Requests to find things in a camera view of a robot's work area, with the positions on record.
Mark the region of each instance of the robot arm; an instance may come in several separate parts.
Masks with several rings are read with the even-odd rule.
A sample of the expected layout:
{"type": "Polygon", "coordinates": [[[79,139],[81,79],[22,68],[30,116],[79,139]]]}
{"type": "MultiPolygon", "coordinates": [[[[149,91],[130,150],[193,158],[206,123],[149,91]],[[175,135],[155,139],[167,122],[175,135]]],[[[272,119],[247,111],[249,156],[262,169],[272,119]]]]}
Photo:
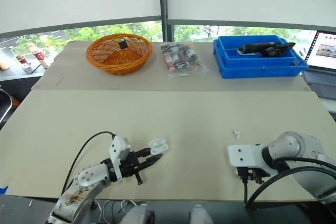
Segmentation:
{"type": "Polygon", "coordinates": [[[130,152],[130,148],[131,145],[126,138],[115,136],[110,147],[111,158],[78,172],[69,188],[58,199],[46,223],[81,223],[95,197],[110,186],[111,182],[135,175],[138,185],[142,184],[139,171],[153,165],[162,154],[151,156],[143,163],[139,163],[138,158],[151,155],[151,149],[130,152]]]}
{"type": "MultiPolygon", "coordinates": [[[[281,173],[281,170],[314,166],[329,169],[325,166],[296,161],[284,161],[285,167],[274,163],[278,158],[303,157],[327,162],[336,165],[336,161],[327,157],[321,143],[314,137],[286,132],[270,144],[231,145],[228,147],[230,163],[235,167],[252,170],[249,179],[263,183],[262,177],[281,173]]],[[[314,171],[305,171],[293,174],[296,181],[307,190],[316,200],[324,205],[336,204],[336,181],[333,177],[314,171]]]]}
{"type": "MultiPolygon", "coordinates": [[[[321,143],[316,138],[296,132],[281,134],[268,147],[264,147],[262,156],[271,168],[276,168],[273,161],[280,157],[304,157],[324,161],[336,166],[336,161],[325,154],[321,143]]],[[[333,171],[315,163],[286,161],[286,164],[291,169],[302,166],[315,166],[333,171]]],[[[316,200],[325,205],[336,202],[336,181],[333,177],[313,171],[295,173],[293,176],[316,200]]]]}

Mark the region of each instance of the laptop screen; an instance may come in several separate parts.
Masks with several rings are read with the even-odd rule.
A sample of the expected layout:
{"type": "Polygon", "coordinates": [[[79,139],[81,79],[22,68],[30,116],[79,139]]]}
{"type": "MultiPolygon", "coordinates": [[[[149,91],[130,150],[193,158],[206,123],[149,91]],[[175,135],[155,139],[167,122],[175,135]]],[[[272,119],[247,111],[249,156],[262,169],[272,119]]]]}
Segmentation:
{"type": "Polygon", "coordinates": [[[305,61],[312,68],[336,70],[336,33],[317,31],[305,61]]]}

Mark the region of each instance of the orange wicker basket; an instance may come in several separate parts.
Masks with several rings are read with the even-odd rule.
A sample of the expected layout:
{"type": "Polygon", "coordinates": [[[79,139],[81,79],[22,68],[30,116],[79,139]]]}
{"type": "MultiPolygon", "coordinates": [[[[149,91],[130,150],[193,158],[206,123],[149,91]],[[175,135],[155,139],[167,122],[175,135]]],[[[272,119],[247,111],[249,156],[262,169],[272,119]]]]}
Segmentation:
{"type": "Polygon", "coordinates": [[[92,43],[87,52],[88,62],[107,73],[126,75],[140,69],[152,55],[152,44],[133,34],[112,34],[92,43]]]}

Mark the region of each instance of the blue plastic tray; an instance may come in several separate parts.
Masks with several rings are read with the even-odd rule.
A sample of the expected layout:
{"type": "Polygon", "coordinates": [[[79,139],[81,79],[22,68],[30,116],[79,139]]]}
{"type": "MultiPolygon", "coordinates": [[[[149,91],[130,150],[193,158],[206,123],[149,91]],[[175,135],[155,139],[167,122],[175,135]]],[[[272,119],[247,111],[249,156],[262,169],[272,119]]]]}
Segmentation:
{"type": "Polygon", "coordinates": [[[229,68],[226,66],[223,56],[219,52],[220,45],[218,39],[215,39],[213,43],[215,47],[214,55],[219,67],[219,73],[223,79],[297,76],[301,71],[308,69],[308,65],[299,56],[296,56],[291,66],[229,68]]]}
{"type": "Polygon", "coordinates": [[[223,55],[227,67],[289,66],[297,56],[294,50],[288,50],[279,58],[263,58],[261,54],[241,55],[237,50],[224,51],[225,49],[239,48],[248,43],[279,42],[282,45],[287,43],[276,35],[221,36],[218,37],[218,40],[218,48],[222,50],[221,55],[223,55]]]}

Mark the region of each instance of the blue tape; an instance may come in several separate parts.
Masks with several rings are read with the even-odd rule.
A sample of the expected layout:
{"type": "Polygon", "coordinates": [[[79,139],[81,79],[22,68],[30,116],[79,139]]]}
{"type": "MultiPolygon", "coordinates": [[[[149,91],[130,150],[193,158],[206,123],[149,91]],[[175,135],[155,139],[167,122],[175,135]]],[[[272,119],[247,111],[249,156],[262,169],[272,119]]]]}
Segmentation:
{"type": "Polygon", "coordinates": [[[5,188],[0,188],[0,194],[5,194],[7,189],[8,189],[8,186],[6,186],[5,188]]]}

